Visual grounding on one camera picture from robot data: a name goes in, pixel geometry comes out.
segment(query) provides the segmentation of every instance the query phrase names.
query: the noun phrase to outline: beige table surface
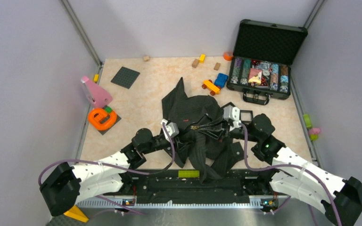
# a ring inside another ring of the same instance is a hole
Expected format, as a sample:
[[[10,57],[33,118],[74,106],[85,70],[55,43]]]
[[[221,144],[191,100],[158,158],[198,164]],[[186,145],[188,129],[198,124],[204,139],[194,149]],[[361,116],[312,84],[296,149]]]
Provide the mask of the beige table surface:
[[[131,142],[137,130],[141,128],[148,128],[154,136],[157,135],[161,129],[161,100],[175,87],[180,77],[184,78],[187,96],[209,95],[209,91],[201,87],[203,80],[214,81],[218,73],[228,74],[230,70],[230,62],[225,61],[222,56],[207,56],[205,62],[199,64],[197,68],[191,67],[194,59],[195,57],[151,58],[148,62],[144,62],[141,58],[107,59],[99,84],[112,95],[113,101],[109,106],[122,119],[105,135],[101,135],[89,125],[81,159],[98,160],[120,151]],[[213,69],[216,62],[221,63],[218,71]],[[122,66],[140,72],[130,89],[110,82]],[[246,103],[242,100],[240,92],[227,88],[223,88],[214,98],[219,106],[233,102],[241,110],[253,110],[255,116],[266,114],[275,127],[273,135],[298,155],[311,161],[292,95],[287,100],[271,99],[266,106]],[[264,167],[267,164],[256,159],[250,151],[254,144],[248,143],[248,162],[253,167]],[[161,169],[171,161],[171,157],[163,150],[147,154],[145,157],[147,162],[140,166],[140,169]],[[243,161],[234,166],[234,169],[243,168],[245,168]],[[179,167],[173,164],[171,169]],[[184,169],[193,169],[188,160]]]

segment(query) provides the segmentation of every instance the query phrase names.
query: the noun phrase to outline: black briefcase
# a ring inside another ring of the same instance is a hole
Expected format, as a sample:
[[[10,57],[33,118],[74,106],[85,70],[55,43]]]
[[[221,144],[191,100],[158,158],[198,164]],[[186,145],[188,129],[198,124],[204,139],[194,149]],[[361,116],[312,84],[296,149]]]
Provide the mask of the black briefcase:
[[[306,36],[303,27],[242,20],[227,88],[243,92],[244,101],[260,105],[268,104],[270,98],[287,99],[290,66]]]

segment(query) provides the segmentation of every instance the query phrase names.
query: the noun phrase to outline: stack of poker chips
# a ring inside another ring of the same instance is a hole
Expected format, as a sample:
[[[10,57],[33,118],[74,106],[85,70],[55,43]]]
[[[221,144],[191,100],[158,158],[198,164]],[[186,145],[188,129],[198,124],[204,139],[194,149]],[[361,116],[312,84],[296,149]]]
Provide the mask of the stack of poker chips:
[[[242,64],[242,59],[235,58],[234,69],[232,70],[231,83],[234,83],[234,84],[238,83],[238,77],[239,77],[239,73],[241,71],[241,64]]]
[[[250,71],[250,60],[246,59],[244,61],[243,69],[242,69],[242,75],[241,75],[241,84],[247,85],[247,79],[249,77],[249,71]]]
[[[281,83],[280,83],[280,92],[288,93],[288,67],[286,65],[283,65],[280,70],[281,74]]]
[[[271,65],[270,89],[278,90],[278,64]]]

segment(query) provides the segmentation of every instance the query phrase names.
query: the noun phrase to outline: gray wall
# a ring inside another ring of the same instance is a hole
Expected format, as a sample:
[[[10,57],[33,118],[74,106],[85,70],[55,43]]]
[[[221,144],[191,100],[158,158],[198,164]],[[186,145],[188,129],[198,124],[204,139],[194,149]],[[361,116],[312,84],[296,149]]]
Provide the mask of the gray wall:
[[[71,0],[101,59],[221,56],[242,19],[303,26],[316,0]]]
[[[292,70],[324,168],[362,181],[362,1],[326,2]]]
[[[97,67],[57,0],[0,1],[0,225],[50,218],[41,170],[75,157]]]

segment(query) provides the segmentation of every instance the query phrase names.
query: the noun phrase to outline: table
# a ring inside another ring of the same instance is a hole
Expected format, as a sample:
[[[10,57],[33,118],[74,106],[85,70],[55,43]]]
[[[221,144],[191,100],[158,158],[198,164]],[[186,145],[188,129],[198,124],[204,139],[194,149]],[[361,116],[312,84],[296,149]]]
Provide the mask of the table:
[[[180,77],[184,78],[187,96],[209,95],[209,90],[202,89],[203,80],[214,81],[218,73],[228,74],[230,71],[230,61],[225,61],[222,56],[207,56],[205,62],[199,63],[197,68],[191,66],[194,59],[195,57],[151,58],[148,62],[144,62],[142,58],[107,59],[99,84],[113,96],[109,106],[122,119],[105,135],[101,135],[89,125],[81,159],[98,160],[120,151],[131,142],[135,133],[141,128],[148,128],[154,136],[157,135],[161,129],[161,100],[175,87]],[[213,69],[217,62],[221,63],[218,71]],[[140,72],[130,89],[110,82],[122,66]],[[227,88],[223,88],[214,98],[219,106],[233,102],[241,110],[253,110],[254,115],[266,114],[275,127],[273,135],[298,155],[311,161],[292,95],[287,100],[271,99],[266,106],[246,103],[242,100],[242,93]],[[252,167],[267,166],[267,163],[256,159],[250,151],[254,144],[248,143],[249,164]],[[171,161],[171,157],[163,150],[147,154],[145,157],[147,162],[139,169],[162,169]],[[212,161],[207,159],[206,163],[210,165]],[[233,167],[233,169],[243,168],[245,168],[243,161]],[[179,167],[173,164],[171,169]],[[188,160],[184,169],[193,169]]]

